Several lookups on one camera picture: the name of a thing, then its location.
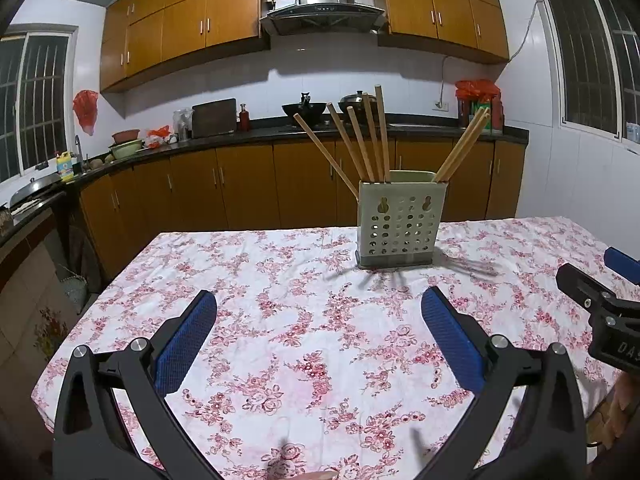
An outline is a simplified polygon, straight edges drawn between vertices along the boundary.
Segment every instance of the keyhole-shaped hole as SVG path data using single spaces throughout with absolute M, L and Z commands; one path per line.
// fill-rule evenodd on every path
M 379 213 L 386 213 L 389 211 L 389 204 L 386 202 L 386 197 L 383 196 L 380 199 L 380 203 L 378 204 L 378 212 Z

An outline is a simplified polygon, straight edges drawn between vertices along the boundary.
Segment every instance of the tablecloth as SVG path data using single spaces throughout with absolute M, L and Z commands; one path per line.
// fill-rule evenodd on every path
M 556 288 L 571 262 L 620 298 L 634 287 L 604 267 L 606 246 L 565 218 L 441 224 L 434 264 L 359 270 L 355 228 L 157 236 L 70 332 L 32 398 L 49 428 L 73 348 L 151 337 L 201 289 L 218 318 L 178 392 L 166 398 L 190 438 L 229 479 L 413 478 L 472 400 L 420 315 L 437 285 L 484 330 L 524 348 L 568 349 L 585 412 L 616 371 L 590 358 L 588 314 Z M 514 391 L 481 459 L 494 459 L 517 412 Z M 126 395 L 116 398 L 144 460 L 161 466 Z

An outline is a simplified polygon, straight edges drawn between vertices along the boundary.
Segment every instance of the window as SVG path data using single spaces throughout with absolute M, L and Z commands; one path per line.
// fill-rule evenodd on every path
M 68 34 L 0 41 L 0 182 L 66 151 Z
M 544 1 L 562 124 L 640 142 L 640 42 L 622 8 L 615 0 Z

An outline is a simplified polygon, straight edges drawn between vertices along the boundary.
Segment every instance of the electrical outlet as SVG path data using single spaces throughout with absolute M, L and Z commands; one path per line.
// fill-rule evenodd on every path
M 449 111 L 449 103 L 436 101 L 433 103 L 433 109 L 438 112 L 448 112 Z

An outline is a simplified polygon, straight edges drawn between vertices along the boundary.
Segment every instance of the wooden chopstick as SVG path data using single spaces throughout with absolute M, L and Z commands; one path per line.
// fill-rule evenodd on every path
M 453 164 L 447 170 L 447 173 L 444 174 L 442 180 L 437 180 L 436 182 L 448 182 L 451 179 L 453 174 L 456 173 L 462 162 L 466 159 L 466 156 L 469 154 L 469 152 L 471 152 L 471 149 L 475 145 L 476 140 L 478 140 L 478 137 L 480 137 L 480 134 L 484 130 L 484 127 L 486 126 L 490 118 L 491 114 L 489 112 L 483 114 L 480 117 L 480 120 L 475 124 L 474 129 L 467 136 L 465 142 L 460 147 L 460 151 L 453 161 Z
M 476 124 L 478 124 L 478 121 L 480 120 L 480 118 L 482 117 L 483 114 L 484 114 L 484 108 L 480 108 L 476 112 L 476 114 L 474 115 L 474 118 L 469 123 L 469 126 L 466 127 L 465 132 L 462 134 L 462 136 L 458 140 L 458 143 L 455 145 L 453 150 L 451 150 L 451 153 L 449 153 L 449 156 L 447 157 L 447 160 L 444 161 L 443 165 L 438 170 L 436 176 L 433 179 L 434 182 L 442 182 L 442 177 L 445 174 L 449 173 L 449 168 L 451 167 L 453 162 L 456 160 L 456 157 L 460 153 L 460 149 L 462 148 L 464 140 L 469 136 L 469 134 L 474 129 Z
M 358 145 L 360 147 L 360 151 L 362 152 L 362 160 L 364 160 L 364 167 L 367 168 L 367 175 L 369 176 L 369 182 L 375 182 L 376 179 L 373 176 L 373 170 L 371 169 L 369 155 L 367 154 L 367 147 L 364 144 L 364 139 L 362 138 L 362 131 L 360 130 L 360 124 L 358 124 L 358 118 L 356 117 L 356 112 L 353 109 L 353 106 L 349 106 L 347 108 L 347 113 L 351 118 L 353 131 L 356 133 L 356 138 L 358 139 Z
M 351 183 L 351 180 L 349 180 L 349 177 L 344 174 L 344 171 L 342 170 L 340 165 L 338 165 L 338 163 L 335 161 L 335 159 L 331 156 L 331 153 L 329 153 L 326 150 L 326 148 L 324 147 L 322 142 L 320 142 L 320 139 L 318 139 L 318 137 L 316 137 L 316 134 L 313 133 L 313 131 L 309 127 L 309 125 L 306 124 L 305 120 L 302 117 L 300 117 L 300 114 L 295 114 L 293 116 L 293 118 L 298 122 L 298 124 L 302 127 L 302 129 L 306 131 L 306 134 L 314 142 L 314 144 L 318 147 L 318 150 L 320 150 L 322 152 L 322 154 L 324 155 L 324 158 L 329 161 L 329 164 L 332 165 L 332 167 L 335 170 L 335 173 L 340 175 L 340 178 L 347 185 L 347 187 L 349 188 L 349 191 L 351 191 L 353 193 L 354 197 L 356 197 L 356 200 L 358 200 L 358 190 L 355 189 L 355 187 Z
M 380 85 L 376 85 L 376 100 L 378 101 L 378 122 L 380 123 L 380 141 L 382 142 L 385 182 L 391 182 L 391 173 L 389 170 L 389 141 L 386 136 L 385 101 L 382 98 L 382 86 Z
M 353 165 L 356 167 L 356 171 L 358 172 L 358 176 L 360 177 L 360 180 L 365 181 L 367 178 L 364 175 L 364 170 L 362 169 L 362 165 L 360 164 L 360 159 L 358 158 L 358 154 L 353 149 L 351 139 L 347 135 L 347 130 L 344 129 L 344 124 L 342 124 L 342 121 L 340 120 L 340 116 L 335 111 L 334 104 L 327 103 L 326 106 L 327 108 L 329 108 L 329 113 L 331 114 L 331 117 L 334 120 L 335 127 L 338 128 L 338 131 L 340 132 L 340 136 L 342 137 L 342 140 L 344 141 L 345 146 L 347 146 L 347 151 L 349 152 L 349 155 L 351 155 L 351 160 L 353 161 Z
M 367 114 L 367 123 L 369 124 L 369 136 L 373 143 L 373 155 L 376 159 L 376 169 L 378 170 L 378 182 L 385 181 L 385 173 L 382 170 L 382 160 L 380 159 L 380 148 L 378 147 L 378 136 L 376 135 L 376 123 L 373 120 L 373 112 L 371 111 L 371 101 L 369 94 L 363 94 L 364 111 Z

